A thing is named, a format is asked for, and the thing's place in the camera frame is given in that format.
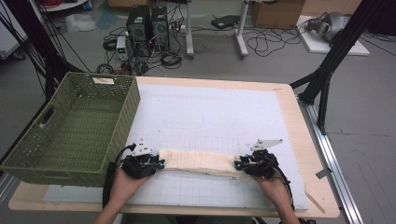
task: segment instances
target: basket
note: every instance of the basket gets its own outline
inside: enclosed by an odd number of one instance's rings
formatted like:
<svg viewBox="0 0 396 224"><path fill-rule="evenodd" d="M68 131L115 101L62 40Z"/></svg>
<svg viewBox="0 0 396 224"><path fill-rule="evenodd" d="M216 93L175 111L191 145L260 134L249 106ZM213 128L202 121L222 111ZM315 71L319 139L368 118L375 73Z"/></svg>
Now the basket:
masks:
<svg viewBox="0 0 396 224"><path fill-rule="evenodd" d="M68 73L0 169L33 184L102 187L139 101L134 77Z"/></svg>

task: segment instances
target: concrete floor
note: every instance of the concrete floor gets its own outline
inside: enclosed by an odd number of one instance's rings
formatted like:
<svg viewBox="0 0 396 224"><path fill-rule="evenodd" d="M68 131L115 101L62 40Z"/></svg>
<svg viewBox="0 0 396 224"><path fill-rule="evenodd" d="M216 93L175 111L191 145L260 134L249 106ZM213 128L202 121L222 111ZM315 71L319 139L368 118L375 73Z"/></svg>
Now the concrete floor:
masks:
<svg viewBox="0 0 396 224"><path fill-rule="evenodd" d="M97 21L103 18L101 10L96 9L88 14L92 14ZM63 13L85 12L76 8ZM125 22L117 19L108 29L64 36L94 71L104 61L103 37ZM394 42L370 41L396 53ZM249 49L249 56L240 60L232 33L196 33L194 43L194 59L187 59L183 48L180 53L182 66L177 70L165 69L167 77L291 83L315 71L325 57L307 52L301 42L287 45L265 58ZM330 87L326 129L363 222L393 223L396 221L396 175L392 174L391 169L396 161L396 119L392 118L396 110L393 99L396 96L396 60L393 55L364 40L361 43L370 51L370 56L347 56L335 71ZM65 53L70 63L83 68L71 50L67 49ZM43 104L44 97L29 60L1 61L0 71L1 157ZM163 77L165 73L154 68L146 75ZM1 223L49 223L53 220L56 223L89 223L97 215L11 211L7 208L7 201L12 191L0 201ZM270 218L268 222L277 223L278 220ZM319 219L318 223L347 221L341 215L336 219Z"/></svg>

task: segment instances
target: person's left hand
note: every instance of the person's left hand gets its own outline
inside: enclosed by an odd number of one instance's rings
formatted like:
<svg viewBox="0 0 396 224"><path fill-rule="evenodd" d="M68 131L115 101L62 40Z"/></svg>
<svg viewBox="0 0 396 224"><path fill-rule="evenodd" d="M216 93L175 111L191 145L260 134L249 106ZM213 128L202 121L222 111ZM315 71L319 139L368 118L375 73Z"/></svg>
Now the person's left hand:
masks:
<svg viewBox="0 0 396 224"><path fill-rule="evenodd" d="M142 186L151 176L141 179L133 179L129 177L121 168L117 169L113 186L110 192L109 202L124 205L132 196L137 193L137 190Z"/></svg>

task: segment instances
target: brown box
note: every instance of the brown box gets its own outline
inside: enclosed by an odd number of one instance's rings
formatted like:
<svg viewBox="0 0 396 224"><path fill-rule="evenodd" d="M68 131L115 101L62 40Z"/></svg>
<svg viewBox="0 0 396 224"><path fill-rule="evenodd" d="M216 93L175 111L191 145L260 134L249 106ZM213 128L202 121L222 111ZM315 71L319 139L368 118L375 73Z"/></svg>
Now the brown box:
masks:
<svg viewBox="0 0 396 224"><path fill-rule="evenodd" d="M255 3L252 19L255 27L293 29L305 0L282 0L275 4Z"/></svg>
<svg viewBox="0 0 396 224"><path fill-rule="evenodd" d="M108 0L108 6L115 11L131 11L133 5L150 6L151 0Z"/></svg>
<svg viewBox="0 0 396 224"><path fill-rule="evenodd" d="M352 15L360 3L361 0L306 0L302 15L320 16L325 11Z"/></svg>

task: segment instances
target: label on basket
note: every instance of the label on basket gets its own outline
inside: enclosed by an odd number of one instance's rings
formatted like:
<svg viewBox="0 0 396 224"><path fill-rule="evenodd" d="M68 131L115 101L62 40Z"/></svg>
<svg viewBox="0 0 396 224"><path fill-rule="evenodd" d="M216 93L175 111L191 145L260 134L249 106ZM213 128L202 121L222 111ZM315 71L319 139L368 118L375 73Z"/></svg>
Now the label on basket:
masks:
<svg viewBox="0 0 396 224"><path fill-rule="evenodd" d="M93 82L96 84L111 84L114 85L113 78L105 78L105 77L93 77Z"/></svg>

